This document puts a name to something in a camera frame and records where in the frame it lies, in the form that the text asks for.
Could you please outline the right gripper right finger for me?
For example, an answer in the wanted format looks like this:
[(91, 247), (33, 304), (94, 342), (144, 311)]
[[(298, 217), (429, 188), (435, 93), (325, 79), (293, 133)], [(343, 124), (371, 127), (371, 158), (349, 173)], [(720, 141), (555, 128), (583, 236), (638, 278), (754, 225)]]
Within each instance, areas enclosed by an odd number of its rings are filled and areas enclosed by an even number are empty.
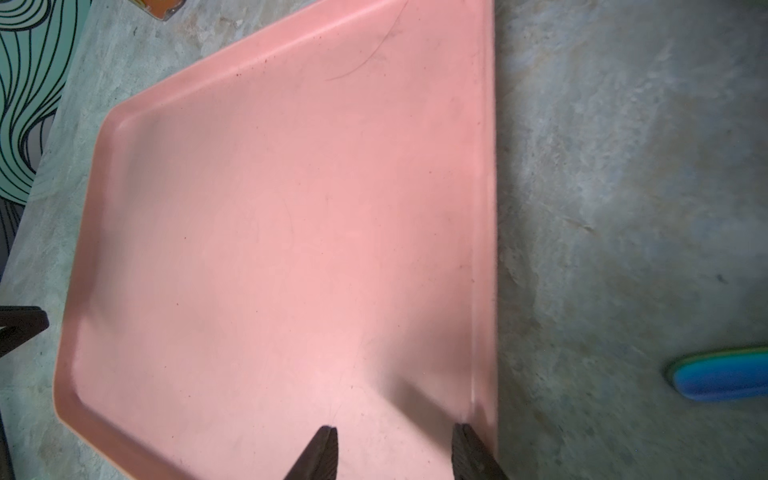
[(452, 429), (451, 464), (455, 480), (508, 480), (500, 464), (471, 425)]

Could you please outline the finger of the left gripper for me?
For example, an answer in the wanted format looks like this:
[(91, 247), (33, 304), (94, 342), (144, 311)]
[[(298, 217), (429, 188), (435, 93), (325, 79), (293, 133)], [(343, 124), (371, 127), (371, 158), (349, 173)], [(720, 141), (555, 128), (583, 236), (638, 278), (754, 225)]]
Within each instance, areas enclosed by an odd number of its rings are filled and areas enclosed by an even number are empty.
[(37, 306), (2, 306), (0, 356), (3, 357), (49, 327), (47, 313)]

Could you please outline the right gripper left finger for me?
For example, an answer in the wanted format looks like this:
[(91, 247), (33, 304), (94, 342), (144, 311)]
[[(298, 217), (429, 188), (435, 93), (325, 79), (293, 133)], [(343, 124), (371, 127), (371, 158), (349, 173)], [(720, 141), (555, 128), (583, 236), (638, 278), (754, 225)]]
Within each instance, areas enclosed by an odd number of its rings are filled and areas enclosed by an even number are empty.
[(338, 464), (338, 430), (324, 425), (314, 434), (285, 480), (336, 480)]

